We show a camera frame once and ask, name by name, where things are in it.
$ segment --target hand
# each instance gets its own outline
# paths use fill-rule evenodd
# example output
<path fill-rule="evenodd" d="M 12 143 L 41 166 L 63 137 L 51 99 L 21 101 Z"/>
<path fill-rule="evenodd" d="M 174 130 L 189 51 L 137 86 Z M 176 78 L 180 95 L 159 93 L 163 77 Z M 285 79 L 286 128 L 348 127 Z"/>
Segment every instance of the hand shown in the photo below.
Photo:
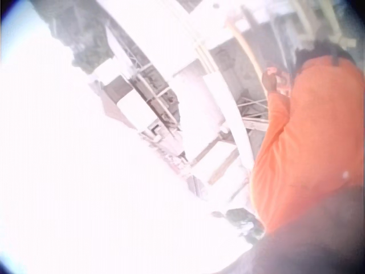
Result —
<path fill-rule="evenodd" d="M 277 91 L 277 80 L 276 80 L 276 73 L 266 70 L 262 74 L 262 84 L 267 90 L 267 93 L 276 92 Z"/>

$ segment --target hair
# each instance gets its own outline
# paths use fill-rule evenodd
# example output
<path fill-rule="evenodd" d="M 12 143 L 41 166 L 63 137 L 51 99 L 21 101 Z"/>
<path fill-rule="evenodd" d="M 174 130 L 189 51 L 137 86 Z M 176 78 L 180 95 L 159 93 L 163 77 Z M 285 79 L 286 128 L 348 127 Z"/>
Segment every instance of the hair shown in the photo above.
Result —
<path fill-rule="evenodd" d="M 300 72 L 300 69 L 310 59 L 322 57 L 322 56 L 332 56 L 333 65 L 336 66 L 338 64 L 338 58 L 344 58 L 351 61 L 355 64 L 354 59 L 346 50 L 341 48 L 338 44 L 332 43 L 328 40 L 314 41 L 314 48 L 312 50 L 296 50 L 296 64 L 295 64 L 295 74 Z"/>

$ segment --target orange shirt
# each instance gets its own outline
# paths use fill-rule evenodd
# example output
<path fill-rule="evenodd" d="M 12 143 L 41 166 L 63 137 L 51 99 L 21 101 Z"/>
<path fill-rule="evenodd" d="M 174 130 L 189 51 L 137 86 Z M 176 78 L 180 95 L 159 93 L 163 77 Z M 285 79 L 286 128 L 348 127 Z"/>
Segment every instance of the orange shirt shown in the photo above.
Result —
<path fill-rule="evenodd" d="M 307 61 L 291 98 L 269 94 L 269 128 L 252 173 L 252 199 L 268 233 L 331 192 L 363 184 L 364 77 L 350 61 Z"/>

